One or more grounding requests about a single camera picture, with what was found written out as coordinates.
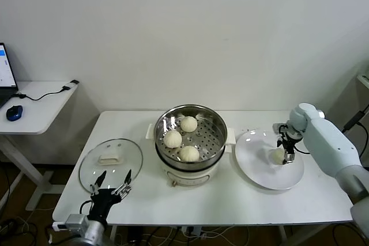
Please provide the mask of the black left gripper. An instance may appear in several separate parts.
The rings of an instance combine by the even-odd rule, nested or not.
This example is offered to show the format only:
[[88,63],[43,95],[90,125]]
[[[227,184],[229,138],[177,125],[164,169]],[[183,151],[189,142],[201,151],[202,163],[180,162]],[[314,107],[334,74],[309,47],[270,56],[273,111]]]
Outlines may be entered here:
[[90,185],[93,205],[88,214],[89,221],[97,221],[101,224],[107,223],[107,217],[112,206],[120,203],[121,200],[124,199],[131,191],[131,173],[132,170],[130,169],[124,182],[116,189],[100,189],[106,177],[106,171],[103,171],[103,173],[96,179],[95,183]]

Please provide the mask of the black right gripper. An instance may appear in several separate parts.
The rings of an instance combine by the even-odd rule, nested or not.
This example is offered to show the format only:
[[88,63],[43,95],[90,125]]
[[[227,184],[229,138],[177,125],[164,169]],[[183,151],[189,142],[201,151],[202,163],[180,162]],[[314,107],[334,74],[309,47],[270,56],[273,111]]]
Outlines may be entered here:
[[284,148],[284,164],[292,163],[295,159],[295,144],[296,140],[289,137],[287,133],[281,133],[282,140],[277,141],[277,147]]

